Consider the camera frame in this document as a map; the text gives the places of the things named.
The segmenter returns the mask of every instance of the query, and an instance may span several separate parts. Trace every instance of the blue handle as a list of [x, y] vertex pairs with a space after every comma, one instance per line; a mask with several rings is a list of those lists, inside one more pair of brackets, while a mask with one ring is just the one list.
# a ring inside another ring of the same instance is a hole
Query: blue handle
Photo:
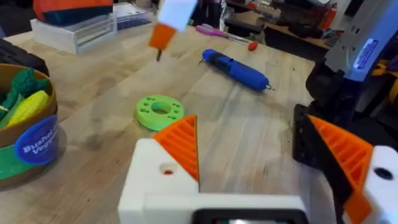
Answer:
[[232, 58], [223, 55], [213, 49], [207, 49], [203, 52], [203, 59], [222, 70], [230, 77], [247, 85], [253, 90], [262, 91], [267, 88], [269, 84], [268, 78], [261, 72], [248, 67]]

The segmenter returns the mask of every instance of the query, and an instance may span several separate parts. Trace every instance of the wooden table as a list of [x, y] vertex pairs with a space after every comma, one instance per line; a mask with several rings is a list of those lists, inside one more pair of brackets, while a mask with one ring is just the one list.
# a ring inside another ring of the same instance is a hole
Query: wooden table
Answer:
[[[121, 31], [82, 55], [32, 40], [8, 41], [42, 57], [55, 84], [62, 151], [40, 177], [0, 192], [1, 223], [118, 223], [116, 206], [139, 138], [153, 135], [135, 119], [140, 98], [163, 94], [198, 115], [204, 192], [300, 194], [313, 223], [333, 223], [330, 188], [316, 170], [296, 163], [292, 117], [311, 98], [305, 80], [313, 62], [260, 45], [246, 46], [188, 28], [156, 62], [148, 47], [153, 24]], [[208, 48], [252, 66], [276, 91], [256, 93], [198, 64]]]

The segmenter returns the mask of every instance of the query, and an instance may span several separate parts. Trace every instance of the green gear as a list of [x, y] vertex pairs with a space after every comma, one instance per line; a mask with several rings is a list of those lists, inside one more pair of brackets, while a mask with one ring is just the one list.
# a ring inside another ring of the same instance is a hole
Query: green gear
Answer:
[[138, 122], [152, 130], [160, 131], [183, 117], [182, 104], [168, 96], [146, 96], [137, 103]]

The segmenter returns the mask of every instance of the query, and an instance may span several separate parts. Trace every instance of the basket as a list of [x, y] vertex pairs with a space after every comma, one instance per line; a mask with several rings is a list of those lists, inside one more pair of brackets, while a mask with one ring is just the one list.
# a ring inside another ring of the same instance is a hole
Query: basket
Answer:
[[[8, 92], [12, 79], [23, 69], [26, 67], [0, 63], [0, 91]], [[36, 70], [34, 72], [36, 79], [49, 79], [41, 72]], [[57, 114], [57, 99], [51, 82], [45, 92], [49, 95], [49, 99], [37, 114], [10, 127], [0, 128], [0, 187], [21, 183], [45, 168], [45, 164], [32, 165], [22, 161], [14, 150], [15, 143], [22, 135], [26, 135], [41, 121]]]

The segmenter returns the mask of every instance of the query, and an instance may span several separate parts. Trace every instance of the small hole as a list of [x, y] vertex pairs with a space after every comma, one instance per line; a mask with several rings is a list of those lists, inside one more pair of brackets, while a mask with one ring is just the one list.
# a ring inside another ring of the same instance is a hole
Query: small hole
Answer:
[[375, 168], [374, 172], [384, 180], [392, 180], [394, 178], [389, 170], [382, 167]]
[[172, 110], [170, 105], [163, 102], [155, 102], [150, 108], [157, 114], [167, 114]]
[[165, 170], [163, 171], [164, 175], [172, 175], [174, 172], [172, 170]]
[[163, 175], [173, 175], [177, 170], [177, 165], [173, 163], [166, 163], [160, 165], [160, 173]]

